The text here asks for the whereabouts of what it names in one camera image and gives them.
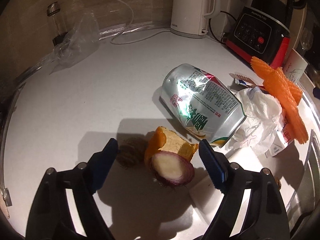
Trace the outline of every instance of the wine glass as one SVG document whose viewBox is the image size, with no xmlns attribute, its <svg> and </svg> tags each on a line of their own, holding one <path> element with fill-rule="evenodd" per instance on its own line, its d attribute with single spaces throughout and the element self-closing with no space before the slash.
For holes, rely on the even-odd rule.
<svg viewBox="0 0 320 240">
<path fill-rule="evenodd" d="M 303 49 L 303 55 L 305 52 L 312 47 L 313 43 L 313 34 L 311 31 L 309 31 L 306 27 L 303 29 L 301 38 L 300 38 L 300 43 Z"/>
</svg>

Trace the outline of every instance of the white kettle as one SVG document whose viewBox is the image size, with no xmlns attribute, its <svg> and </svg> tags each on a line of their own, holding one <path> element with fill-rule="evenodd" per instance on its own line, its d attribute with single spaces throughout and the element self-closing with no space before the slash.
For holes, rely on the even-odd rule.
<svg viewBox="0 0 320 240">
<path fill-rule="evenodd" d="M 220 2 L 221 0 L 173 0 L 171 32 L 189 38 L 203 38 L 208 32 L 208 19 L 220 13 Z"/>
</svg>

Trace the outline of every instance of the red button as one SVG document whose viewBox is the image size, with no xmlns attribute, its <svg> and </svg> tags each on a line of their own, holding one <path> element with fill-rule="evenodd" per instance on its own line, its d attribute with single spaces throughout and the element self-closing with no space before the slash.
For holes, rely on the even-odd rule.
<svg viewBox="0 0 320 240">
<path fill-rule="evenodd" d="M 264 39 L 263 39 L 262 37 L 259 37 L 259 38 L 258 38 L 258 42 L 259 42 L 260 44 L 262 44 L 262 43 L 264 43 Z"/>
</svg>

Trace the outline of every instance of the control panel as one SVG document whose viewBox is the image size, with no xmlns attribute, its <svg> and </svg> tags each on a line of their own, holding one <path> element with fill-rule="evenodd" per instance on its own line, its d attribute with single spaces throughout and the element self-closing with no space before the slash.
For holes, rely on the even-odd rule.
<svg viewBox="0 0 320 240">
<path fill-rule="evenodd" d="M 271 27 L 249 14 L 243 14 L 234 35 L 244 44 L 262 54 L 266 49 L 271 34 Z"/>
</svg>

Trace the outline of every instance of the red onion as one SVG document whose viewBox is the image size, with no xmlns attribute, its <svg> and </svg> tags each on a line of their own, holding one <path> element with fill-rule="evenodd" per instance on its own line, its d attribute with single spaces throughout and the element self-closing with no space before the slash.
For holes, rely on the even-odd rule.
<svg viewBox="0 0 320 240">
<path fill-rule="evenodd" d="M 177 187 L 188 184 L 195 176 L 192 164 L 180 155 L 161 151 L 151 158 L 151 170 L 165 186 Z"/>
</svg>

